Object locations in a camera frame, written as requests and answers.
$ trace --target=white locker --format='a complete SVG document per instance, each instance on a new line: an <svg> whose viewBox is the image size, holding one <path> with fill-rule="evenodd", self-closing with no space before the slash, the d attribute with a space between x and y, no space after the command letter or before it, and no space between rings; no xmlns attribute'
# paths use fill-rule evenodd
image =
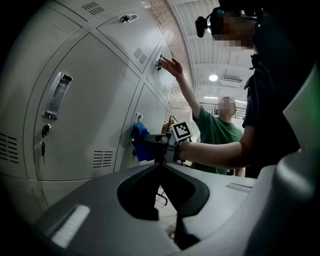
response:
<svg viewBox="0 0 320 256"><path fill-rule="evenodd" d="M161 40L161 34L146 11L141 8L134 11L136 19L123 23L120 18L133 12L122 14L102 24L97 29L113 42L141 71Z"/></svg>
<svg viewBox="0 0 320 256"><path fill-rule="evenodd" d="M171 92L172 84L174 82L174 77L168 71L159 67L158 61L163 60L163 57L169 60L172 58L171 52L165 42L162 44L159 52L157 53L146 79L161 95L163 100L167 102Z"/></svg>
<svg viewBox="0 0 320 256"><path fill-rule="evenodd" d="M55 0L72 10L87 22L92 22L113 11L138 5L137 0Z"/></svg>
<svg viewBox="0 0 320 256"><path fill-rule="evenodd" d="M42 214L32 189L4 185L16 212L27 222L34 223Z"/></svg>
<svg viewBox="0 0 320 256"><path fill-rule="evenodd" d="M59 72L71 78L56 120L44 117ZM34 131L39 180L89 179L114 171L122 127L139 78L88 34L64 57L41 99ZM52 129L41 156L42 129Z"/></svg>
<svg viewBox="0 0 320 256"><path fill-rule="evenodd" d="M131 129L137 121L136 113L139 113L142 115L141 122L147 128L149 133L160 134L165 119L166 109L166 106L162 104L158 97L146 85L144 85L134 111ZM152 163L153 161L138 162L137 157L132 155L135 148L130 145L130 140L131 138L128 136L122 157L121 170Z"/></svg>
<svg viewBox="0 0 320 256"><path fill-rule="evenodd" d="M55 51L80 27L42 7L16 38L0 75L0 172L27 179L23 154L26 109L34 85Z"/></svg>

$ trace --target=person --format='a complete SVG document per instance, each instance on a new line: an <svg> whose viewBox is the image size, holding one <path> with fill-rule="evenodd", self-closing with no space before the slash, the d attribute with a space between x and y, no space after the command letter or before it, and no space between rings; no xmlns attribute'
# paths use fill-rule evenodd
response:
<svg viewBox="0 0 320 256"><path fill-rule="evenodd" d="M232 123L232 117L236 113L236 103L230 97L223 97L218 104L218 117L209 113L197 101L197 97L193 89L188 85L184 75L183 67L176 60L163 58L160 60L162 67L171 73L177 80L182 94L188 102L192 110L193 120L197 124L200 131L200 140L207 144L227 144L238 142L242 137L242 132ZM215 173L227 174L226 168L216 168L197 163L194 161L191 165L193 169ZM243 175L243 169L235 170L236 176Z"/></svg>
<svg viewBox="0 0 320 256"><path fill-rule="evenodd" d="M250 166L245 176L257 178L263 167L276 165L281 158L300 148L283 111L315 64L314 55L304 51L308 48L312 52L316 46L315 42L297 37L297 28L305 31L308 25L301 24L302 19L292 20L290 12L266 15L264 19L268 20L259 22L239 16L240 12L225 11L217 26L218 32L211 34L215 39L232 41L233 45L254 49L256 53L251 56L255 71L246 86L243 135L239 141L228 144L184 141L177 150L181 160L219 169ZM199 109L192 95L186 93L186 99L192 109Z"/></svg>

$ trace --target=forearm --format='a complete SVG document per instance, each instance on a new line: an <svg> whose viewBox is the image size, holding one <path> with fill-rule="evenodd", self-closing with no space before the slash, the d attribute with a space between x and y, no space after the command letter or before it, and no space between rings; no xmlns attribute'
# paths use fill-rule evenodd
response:
<svg viewBox="0 0 320 256"><path fill-rule="evenodd" d="M240 169L250 164L250 154L241 142L212 145L185 141L178 155L182 160L221 169Z"/></svg>
<svg viewBox="0 0 320 256"><path fill-rule="evenodd" d="M192 87L187 83L185 77L183 75L176 77L177 82L179 83L181 92L188 102L189 106L192 109L193 115L198 118L200 112L200 104L197 100L196 94Z"/></svg>

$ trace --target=brick wall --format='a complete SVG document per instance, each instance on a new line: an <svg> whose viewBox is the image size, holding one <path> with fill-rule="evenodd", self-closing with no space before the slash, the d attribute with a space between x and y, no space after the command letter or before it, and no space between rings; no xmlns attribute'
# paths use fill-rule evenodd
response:
<svg viewBox="0 0 320 256"><path fill-rule="evenodd" d="M147 8L147 11L155 20L171 54L181 63L187 82L193 86L193 76L187 46L171 7L167 3L167 0L150 0L149 2L151 7ZM190 107L182 95L179 84L176 79L174 79L164 123L169 122L171 115L174 115L178 121L186 120L190 117L190 113Z"/></svg>

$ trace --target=raised hand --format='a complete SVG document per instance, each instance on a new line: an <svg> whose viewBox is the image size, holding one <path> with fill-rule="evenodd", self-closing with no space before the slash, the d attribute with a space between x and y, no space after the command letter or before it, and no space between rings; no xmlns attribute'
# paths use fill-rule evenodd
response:
<svg viewBox="0 0 320 256"><path fill-rule="evenodd" d="M180 77L183 75L183 68L181 64L176 61L174 58L172 58L172 61L163 57L163 60L159 60L161 63L161 66L167 70L171 75L174 77Z"/></svg>

